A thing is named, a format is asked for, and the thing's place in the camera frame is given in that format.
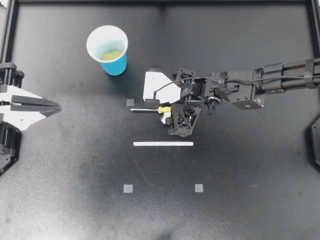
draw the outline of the plastic cup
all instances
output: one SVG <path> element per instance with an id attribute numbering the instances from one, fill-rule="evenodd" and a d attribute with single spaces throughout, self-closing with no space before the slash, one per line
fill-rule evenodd
<path id="1" fill-rule="evenodd" d="M 124 31 L 112 25 L 100 26 L 93 30 L 86 40 L 86 50 L 103 70 L 112 76 L 122 74 L 127 67 L 128 38 Z M 115 59 L 103 61 L 105 53 L 120 50 Z"/>

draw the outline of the black tabletop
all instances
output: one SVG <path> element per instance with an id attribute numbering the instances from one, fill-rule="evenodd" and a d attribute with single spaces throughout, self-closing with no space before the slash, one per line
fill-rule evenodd
<path id="1" fill-rule="evenodd" d="M 126 106 L 143 102 L 150 66 L 206 76 L 313 58 L 309 24 L 299 3 L 21 4 L 12 60 L 22 88 L 62 112 L 23 134 L 19 161 L 0 177 L 1 239 L 318 240 L 320 172 L 306 140 L 317 89 L 267 96 L 259 110 L 223 102 L 182 139 L 158 114 Z M 128 37 L 117 77 L 86 51 L 102 25 Z M 194 146 L 133 147 L 172 140 Z"/>

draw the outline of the black cable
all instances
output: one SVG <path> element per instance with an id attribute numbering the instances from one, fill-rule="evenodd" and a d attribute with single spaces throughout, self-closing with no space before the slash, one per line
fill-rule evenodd
<path id="1" fill-rule="evenodd" d="M 319 79 L 320 76 L 311 76 L 312 78 Z M 226 83 L 253 83 L 258 81 L 264 81 L 264 80 L 278 80 L 278 79 L 304 79 L 304 76 L 270 76 L 265 78 L 257 78 L 252 80 L 226 80 Z"/>
<path id="2" fill-rule="evenodd" d="M 192 76 L 192 77 L 187 77 L 187 78 L 183 78 L 183 79 L 171 81 L 171 82 L 167 83 L 166 85 L 163 85 L 163 86 L 160 87 L 158 90 L 155 90 L 155 91 L 153 92 L 153 96 L 155 97 L 157 92 L 159 92 L 161 89 L 165 88 L 166 86 L 168 86 L 168 85 L 170 85 L 170 84 L 174 84 L 174 83 L 177 83 L 177 82 L 181 82 L 181 81 L 184 81 L 184 80 L 190 80 L 190 79 L 208 79 L 208 80 L 211 80 L 211 81 L 213 81 L 213 82 L 218 83 L 217 80 L 213 80 L 213 79 L 211 79 L 211 78 L 209 78 L 209 77 L 206 77 L 206 76 L 202 76 L 202 77 L 198 77 L 198 76 L 194 77 L 194 76 Z"/>

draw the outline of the screwdriver shaft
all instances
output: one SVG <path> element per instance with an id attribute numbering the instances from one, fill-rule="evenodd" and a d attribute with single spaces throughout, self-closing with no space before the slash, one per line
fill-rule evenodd
<path id="1" fill-rule="evenodd" d="M 130 108 L 131 112 L 158 112 L 158 109 Z"/>

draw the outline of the screwdriver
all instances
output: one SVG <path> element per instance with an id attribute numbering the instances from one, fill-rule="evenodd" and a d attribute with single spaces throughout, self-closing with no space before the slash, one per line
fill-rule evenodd
<path id="1" fill-rule="evenodd" d="M 170 106 L 160 106 L 158 109 L 148 109 L 148 108 L 130 108 L 131 112 L 158 112 L 158 114 L 170 113 Z"/>

